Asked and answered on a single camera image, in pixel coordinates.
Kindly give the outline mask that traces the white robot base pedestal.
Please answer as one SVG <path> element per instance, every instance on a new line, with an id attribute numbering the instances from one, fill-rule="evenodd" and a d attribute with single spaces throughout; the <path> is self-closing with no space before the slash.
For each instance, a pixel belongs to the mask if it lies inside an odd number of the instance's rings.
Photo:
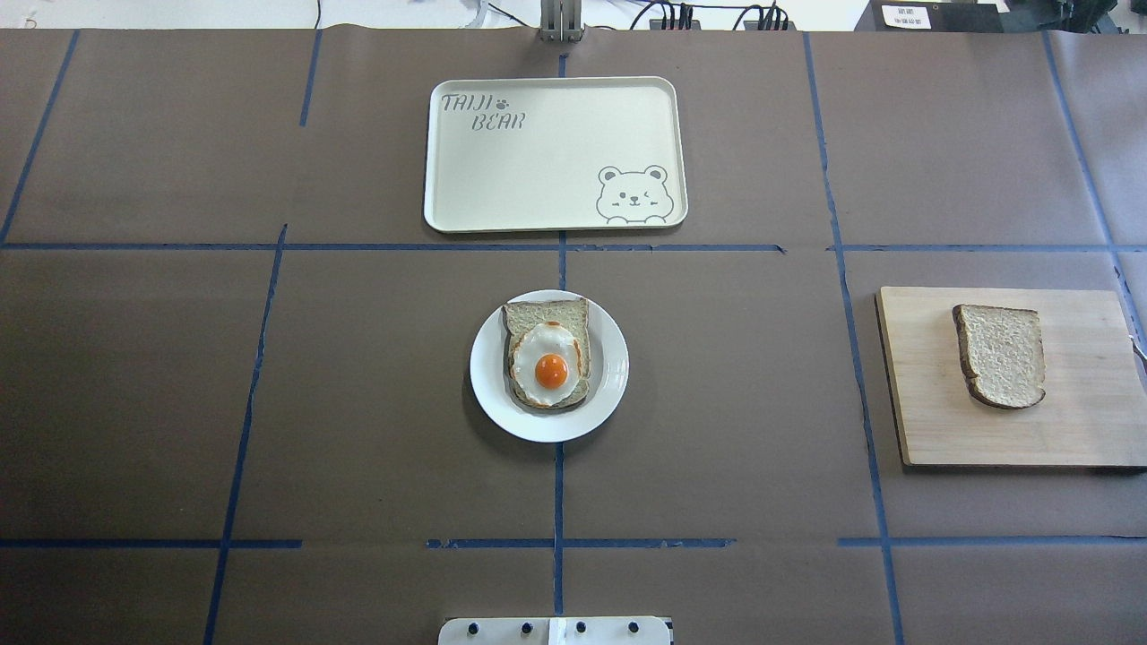
<path id="1" fill-rule="evenodd" d="M 670 619 L 654 615 L 459 617 L 438 644 L 672 644 Z"/>

